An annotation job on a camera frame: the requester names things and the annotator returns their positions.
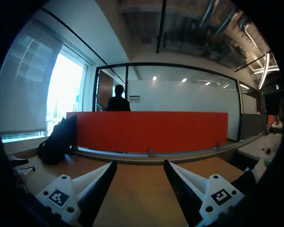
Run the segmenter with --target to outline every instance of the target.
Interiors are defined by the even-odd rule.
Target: gray cubicle panel
[[[267,115],[265,114],[241,114],[240,140],[257,135],[265,131],[267,126]]]

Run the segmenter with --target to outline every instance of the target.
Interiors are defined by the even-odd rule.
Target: orange partition panel
[[[273,115],[268,115],[268,122],[272,124],[274,122]]]
[[[68,112],[77,115],[78,146],[147,153],[196,151],[226,144],[228,114],[213,112]]]

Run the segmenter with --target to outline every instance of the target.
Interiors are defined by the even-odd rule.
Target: window blind
[[[0,72],[0,134],[46,131],[49,81],[62,43],[31,21]]]

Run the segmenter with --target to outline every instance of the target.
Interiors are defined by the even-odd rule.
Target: person
[[[122,97],[123,86],[115,87],[115,97],[108,100],[106,111],[130,111],[130,103]]]

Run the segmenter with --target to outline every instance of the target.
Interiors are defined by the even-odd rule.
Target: bright window
[[[48,88],[46,113],[48,135],[62,118],[66,118],[66,112],[82,111],[86,70],[86,65],[61,50]]]

